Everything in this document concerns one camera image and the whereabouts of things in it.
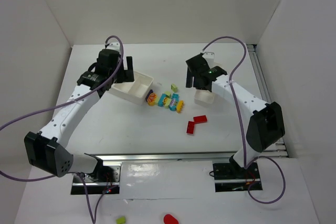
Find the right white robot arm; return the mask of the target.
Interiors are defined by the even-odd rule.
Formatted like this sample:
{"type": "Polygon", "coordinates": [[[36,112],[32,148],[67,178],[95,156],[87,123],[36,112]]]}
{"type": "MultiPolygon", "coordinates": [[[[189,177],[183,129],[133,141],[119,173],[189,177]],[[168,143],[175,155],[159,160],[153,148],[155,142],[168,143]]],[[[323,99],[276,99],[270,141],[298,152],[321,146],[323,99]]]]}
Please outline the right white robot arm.
{"type": "Polygon", "coordinates": [[[238,110],[240,125],[248,120],[243,130],[243,146],[229,159],[229,169],[241,176],[252,160],[285,134],[282,109],[277,102],[268,103],[257,98],[230,78],[219,66],[210,67],[200,53],[188,60],[186,87],[207,90],[233,103],[238,110]]]}

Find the light green lego brick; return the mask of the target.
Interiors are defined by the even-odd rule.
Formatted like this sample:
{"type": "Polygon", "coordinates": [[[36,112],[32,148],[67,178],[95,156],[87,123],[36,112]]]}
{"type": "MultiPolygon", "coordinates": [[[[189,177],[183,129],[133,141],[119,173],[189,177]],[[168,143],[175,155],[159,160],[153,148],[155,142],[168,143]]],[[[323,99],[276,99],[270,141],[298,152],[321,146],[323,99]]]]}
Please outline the light green lego brick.
{"type": "Polygon", "coordinates": [[[178,92],[178,87],[175,84],[171,84],[171,90],[174,92],[178,92]]]}

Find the teal flower lego brick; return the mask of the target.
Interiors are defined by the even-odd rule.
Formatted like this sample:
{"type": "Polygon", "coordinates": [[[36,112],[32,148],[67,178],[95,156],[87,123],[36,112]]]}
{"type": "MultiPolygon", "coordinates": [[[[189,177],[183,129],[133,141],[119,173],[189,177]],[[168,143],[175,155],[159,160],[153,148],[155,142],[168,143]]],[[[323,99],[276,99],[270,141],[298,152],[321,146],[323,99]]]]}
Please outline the teal flower lego brick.
{"type": "Polygon", "coordinates": [[[172,98],[171,98],[171,102],[169,104],[169,109],[171,111],[176,111],[178,103],[179,103],[179,95],[177,93],[173,93],[172,98]]]}

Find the red lego brick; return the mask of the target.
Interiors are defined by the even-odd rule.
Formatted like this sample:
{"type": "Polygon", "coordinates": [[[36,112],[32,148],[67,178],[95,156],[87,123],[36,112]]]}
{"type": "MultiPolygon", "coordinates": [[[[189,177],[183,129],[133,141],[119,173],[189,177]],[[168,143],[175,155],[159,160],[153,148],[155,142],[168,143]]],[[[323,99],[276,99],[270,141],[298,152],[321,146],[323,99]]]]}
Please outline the red lego brick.
{"type": "Polygon", "coordinates": [[[201,124],[201,123],[206,123],[207,122],[207,117],[206,115],[199,115],[193,117],[194,123],[195,124],[201,124]]]}
{"type": "Polygon", "coordinates": [[[193,135],[194,131],[195,131],[195,122],[188,121],[187,128],[186,128],[186,134],[193,135]]]}

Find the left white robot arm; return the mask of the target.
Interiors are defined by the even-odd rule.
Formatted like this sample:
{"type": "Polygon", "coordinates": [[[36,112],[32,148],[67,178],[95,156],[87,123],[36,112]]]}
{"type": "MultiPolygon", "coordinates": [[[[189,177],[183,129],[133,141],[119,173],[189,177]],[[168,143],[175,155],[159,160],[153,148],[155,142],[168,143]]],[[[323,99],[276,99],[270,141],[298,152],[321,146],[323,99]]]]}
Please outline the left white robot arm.
{"type": "Polygon", "coordinates": [[[102,159],[91,155],[74,155],[67,151],[69,140],[87,112],[114,83],[133,82],[133,58],[123,63],[120,53],[103,49],[77,80],[68,105],[61,108],[39,132],[28,132],[24,138],[28,161],[32,166],[56,177],[67,173],[84,173],[94,179],[104,179],[113,170],[102,159]]]}

